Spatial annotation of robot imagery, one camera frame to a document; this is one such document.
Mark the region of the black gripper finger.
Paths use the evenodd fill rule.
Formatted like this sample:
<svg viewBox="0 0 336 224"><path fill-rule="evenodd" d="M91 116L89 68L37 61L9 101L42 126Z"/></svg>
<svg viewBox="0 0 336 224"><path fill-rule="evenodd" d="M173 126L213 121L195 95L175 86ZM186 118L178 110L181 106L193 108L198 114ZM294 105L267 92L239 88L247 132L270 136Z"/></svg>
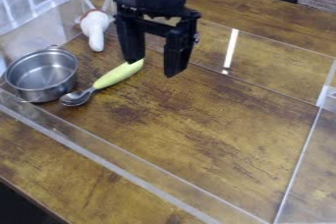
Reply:
<svg viewBox="0 0 336 224"><path fill-rule="evenodd" d="M165 45L165 75L173 78L189 67L195 46L197 31L190 27L177 27L169 31Z"/></svg>
<svg viewBox="0 0 336 224"><path fill-rule="evenodd" d="M145 58L145 32L134 18L118 15L118 35L126 61L133 64Z"/></svg>

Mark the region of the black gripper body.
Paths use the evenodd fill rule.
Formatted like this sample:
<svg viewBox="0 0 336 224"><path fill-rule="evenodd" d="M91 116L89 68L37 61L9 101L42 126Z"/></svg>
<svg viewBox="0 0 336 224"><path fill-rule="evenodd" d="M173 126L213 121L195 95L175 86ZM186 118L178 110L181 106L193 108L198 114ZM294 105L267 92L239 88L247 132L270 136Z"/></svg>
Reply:
<svg viewBox="0 0 336 224"><path fill-rule="evenodd" d="M194 37L202 14L191 10L187 0L115 0L119 37L143 37L149 32L169 37Z"/></svg>

